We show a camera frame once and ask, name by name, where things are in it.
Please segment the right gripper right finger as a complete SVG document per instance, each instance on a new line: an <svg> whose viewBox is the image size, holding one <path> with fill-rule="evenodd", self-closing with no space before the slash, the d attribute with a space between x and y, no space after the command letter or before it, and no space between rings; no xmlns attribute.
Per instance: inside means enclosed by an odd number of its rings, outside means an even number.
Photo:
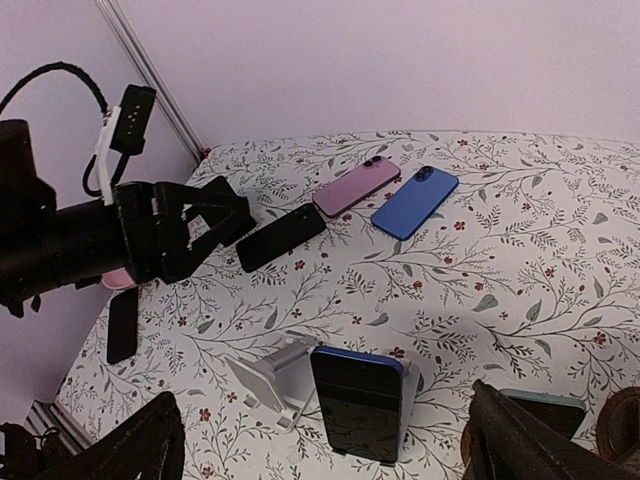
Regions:
<svg viewBox="0 0 640 480"><path fill-rule="evenodd" d="M556 433L477 380L469 407L470 479L637 479L639 449L617 461Z"/></svg>

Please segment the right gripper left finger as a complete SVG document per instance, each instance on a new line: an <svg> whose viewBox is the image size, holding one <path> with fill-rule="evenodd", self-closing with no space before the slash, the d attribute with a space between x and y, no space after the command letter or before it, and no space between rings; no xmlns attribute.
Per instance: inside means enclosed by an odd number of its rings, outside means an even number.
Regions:
<svg viewBox="0 0 640 480"><path fill-rule="evenodd" d="M37 479L180 479L185 431L175 396L162 392L83 452Z"/></svg>

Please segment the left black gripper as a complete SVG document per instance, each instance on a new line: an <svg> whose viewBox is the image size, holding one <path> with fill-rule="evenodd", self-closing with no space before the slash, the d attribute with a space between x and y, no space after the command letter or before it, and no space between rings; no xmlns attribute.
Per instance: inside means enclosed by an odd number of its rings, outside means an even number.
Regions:
<svg viewBox="0 0 640 480"><path fill-rule="evenodd" d="M128 183L113 200L136 283L190 277L249 217L245 197L170 182Z"/></svg>

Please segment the teal phone dark screen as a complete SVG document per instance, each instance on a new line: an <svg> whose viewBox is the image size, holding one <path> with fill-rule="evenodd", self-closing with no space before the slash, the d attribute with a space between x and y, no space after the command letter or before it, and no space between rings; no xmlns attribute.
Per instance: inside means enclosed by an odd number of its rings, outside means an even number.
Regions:
<svg viewBox="0 0 640 480"><path fill-rule="evenodd" d="M586 404L573 397L517 389L502 389L501 393L568 440L586 417Z"/></svg>

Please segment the dark round base stand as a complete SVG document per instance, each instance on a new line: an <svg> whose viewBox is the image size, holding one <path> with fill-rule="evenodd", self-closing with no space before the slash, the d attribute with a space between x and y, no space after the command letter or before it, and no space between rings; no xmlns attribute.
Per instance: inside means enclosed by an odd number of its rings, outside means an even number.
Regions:
<svg viewBox="0 0 640 480"><path fill-rule="evenodd" d="M605 402L596 422L599 454L617 461L639 449L639 388L624 388Z"/></svg>

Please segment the white silver stand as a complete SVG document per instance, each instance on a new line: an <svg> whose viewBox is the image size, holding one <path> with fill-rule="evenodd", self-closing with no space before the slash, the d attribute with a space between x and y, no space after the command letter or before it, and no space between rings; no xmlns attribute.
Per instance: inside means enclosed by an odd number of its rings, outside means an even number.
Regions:
<svg viewBox="0 0 640 480"><path fill-rule="evenodd" d="M418 392L418 386L421 379L421 372L417 363L410 359L405 358L400 360L403 366L402 373L402 400L400 409L400 430L399 437L400 443L404 442L405 434L407 433L410 417L413 410L415 396Z"/></svg>
<svg viewBox="0 0 640 480"><path fill-rule="evenodd" d="M242 404L248 413L279 434L293 431L316 391L310 354L321 344L287 330L276 350L256 361L227 355L225 362L244 389Z"/></svg>

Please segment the blue phone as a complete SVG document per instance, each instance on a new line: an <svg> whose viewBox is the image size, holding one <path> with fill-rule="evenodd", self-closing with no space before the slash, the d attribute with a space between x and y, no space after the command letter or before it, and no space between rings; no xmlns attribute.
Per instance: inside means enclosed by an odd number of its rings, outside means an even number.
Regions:
<svg viewBox="0 0 640 480"><path fill-rule="evenodd" d="M310 363L330 447L396 463L404 366L393 358L329 346L315 348Z"/></svg>
<svg viewBox="0 0 640 480"><path fill-rule="evenodd" d="M371 216L371 223L397 240L408 240L458 185L454 175L421 167Z"/></svg>

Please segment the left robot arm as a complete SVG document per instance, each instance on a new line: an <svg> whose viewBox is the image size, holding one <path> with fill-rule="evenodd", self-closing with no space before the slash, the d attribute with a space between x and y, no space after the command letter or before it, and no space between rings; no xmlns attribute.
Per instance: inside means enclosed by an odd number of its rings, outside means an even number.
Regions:
<svg viewBox="0 0 640 480"><path fill-rule="evenodd" d="M18 318L25 301L95 283L123 268L137 284L191 276L220 244L247 230L247 198L213 186L131 182L100 200L59 209L36 175L29 125L1 123L1 303Z"/></svg>

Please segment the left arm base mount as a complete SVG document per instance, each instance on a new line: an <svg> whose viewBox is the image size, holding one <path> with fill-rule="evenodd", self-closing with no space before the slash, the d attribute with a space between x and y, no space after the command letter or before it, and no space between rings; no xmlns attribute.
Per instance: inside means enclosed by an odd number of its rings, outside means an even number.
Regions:
<svg viewBox="0 0 640 480"><path fill-rule="evenodd" d="M59 441L56 429L40 436L41 448L37 448L37 436L23 426L4 423L4 453L1 455L2 479L33 479L51 468L64 457L64 445Z"/></svg>

